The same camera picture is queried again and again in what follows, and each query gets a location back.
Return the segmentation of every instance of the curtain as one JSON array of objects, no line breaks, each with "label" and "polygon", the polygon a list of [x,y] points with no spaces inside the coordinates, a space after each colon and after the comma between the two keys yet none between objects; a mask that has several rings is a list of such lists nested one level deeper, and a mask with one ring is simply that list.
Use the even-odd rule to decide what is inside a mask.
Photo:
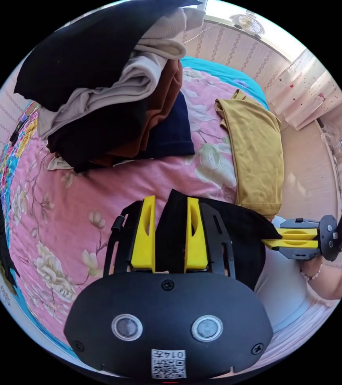
[{"label": "curtain", "polygon": [[342,91],[322,63],[305,50],[265,91],[271,111],[300,130],[342,103]]}]

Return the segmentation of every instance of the brown garment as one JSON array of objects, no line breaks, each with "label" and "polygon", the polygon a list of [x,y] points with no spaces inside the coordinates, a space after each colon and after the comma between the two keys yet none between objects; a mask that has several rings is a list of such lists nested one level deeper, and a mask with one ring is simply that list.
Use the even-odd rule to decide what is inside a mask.
[{"label": "brown garment", "polygon": [[147,98],[147,112],[141,135],[109,151],[107,155],[93,159],[91,162],[101,166],[112,166],[114,156],[134,158],[139,151],[147,148],[150,130],[162,122],[170,113],[179,94],[183,81],[183,68],[180,60],[168,60],[155,91]]}]

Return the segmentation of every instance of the bed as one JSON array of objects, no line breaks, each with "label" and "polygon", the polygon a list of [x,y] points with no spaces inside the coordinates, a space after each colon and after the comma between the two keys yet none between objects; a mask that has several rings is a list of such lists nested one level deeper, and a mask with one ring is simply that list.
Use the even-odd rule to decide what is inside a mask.
[{"label": "bed", "polygon": [[[10,256],[19,273],[15,300],[31,322],[61,350],[77,358],[63,333],[77,295],[101,277],[110,228],[122,208],[156,195],[158,221],[170,190],[234,203],[237,189],[227,131],[220,127],[215,99],[243,90],[268,109],[259,85],[223,65],[182,59],[182,92],[195,155],[138,160],[76,174],[48,170],[54,155],[36,133],[38,105],[14,146],[0,158],[0,195]],[[313,301],[305,314],[274,338],[256,369],[302,345],[333,308]]]}]

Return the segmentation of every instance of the white shirt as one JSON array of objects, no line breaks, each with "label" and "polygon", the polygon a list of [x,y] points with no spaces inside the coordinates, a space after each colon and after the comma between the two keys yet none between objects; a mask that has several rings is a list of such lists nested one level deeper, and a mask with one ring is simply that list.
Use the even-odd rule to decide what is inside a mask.
[{"label": "white shirt", "polygon": [[[284,221],[275,217],[272,223],[279,227]],[[312,302],[307,282],[300,273],[299,262],[268,248],[255,293],[266,309],[274,333],[297,320]]]}]

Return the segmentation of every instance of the fan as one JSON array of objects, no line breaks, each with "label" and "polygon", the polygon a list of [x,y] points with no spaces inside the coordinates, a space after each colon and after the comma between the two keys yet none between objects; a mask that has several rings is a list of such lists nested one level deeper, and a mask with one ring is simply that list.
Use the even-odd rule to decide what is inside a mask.
[{"label": "fan", "polygon": [[251,14],[234,15],[230,17],[235,28],[247,32],[258,39],[264,33],[263,26]]}]

